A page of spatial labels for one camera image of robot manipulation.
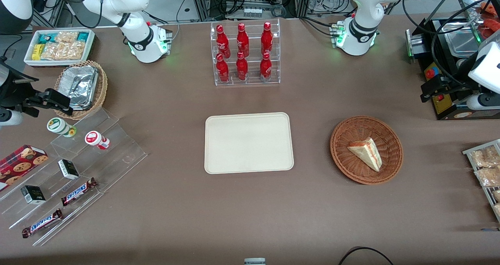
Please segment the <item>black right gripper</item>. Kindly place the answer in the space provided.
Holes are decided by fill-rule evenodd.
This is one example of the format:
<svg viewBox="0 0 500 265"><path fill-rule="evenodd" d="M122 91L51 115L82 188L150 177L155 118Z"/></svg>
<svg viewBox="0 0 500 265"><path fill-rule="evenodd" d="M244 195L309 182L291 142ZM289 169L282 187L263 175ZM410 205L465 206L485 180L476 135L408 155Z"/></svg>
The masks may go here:
<svg viewBox="0 0 500 265"><path fill-rule="evenodd" d="M55 89L45 90L45 101L43 92L32 87L30 83L16 84L5 82L2 85L2 115L10 115L14 110L28 115L38 115L38 108L54 109L63 114L72 114L70 98Z"/></svg>

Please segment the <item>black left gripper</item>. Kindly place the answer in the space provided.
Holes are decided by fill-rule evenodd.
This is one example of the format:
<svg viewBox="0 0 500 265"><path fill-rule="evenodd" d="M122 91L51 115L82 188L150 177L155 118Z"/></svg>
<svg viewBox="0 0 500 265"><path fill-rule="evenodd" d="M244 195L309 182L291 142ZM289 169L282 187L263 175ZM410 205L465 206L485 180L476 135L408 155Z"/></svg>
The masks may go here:
<svg viewBox="0 0 500 265"><path fill-rule="evenodd" d="M461 81L445 75L435 75L421 85L422 94L420 95L420 100L422 103L426 103L437 95L441 95L441 99L443 100L445 96L450 97L452 94L465 91L464 97L458 97L461 100L479 90L479 83L473 81L471 78L466 77L464 81Z"/></svg>

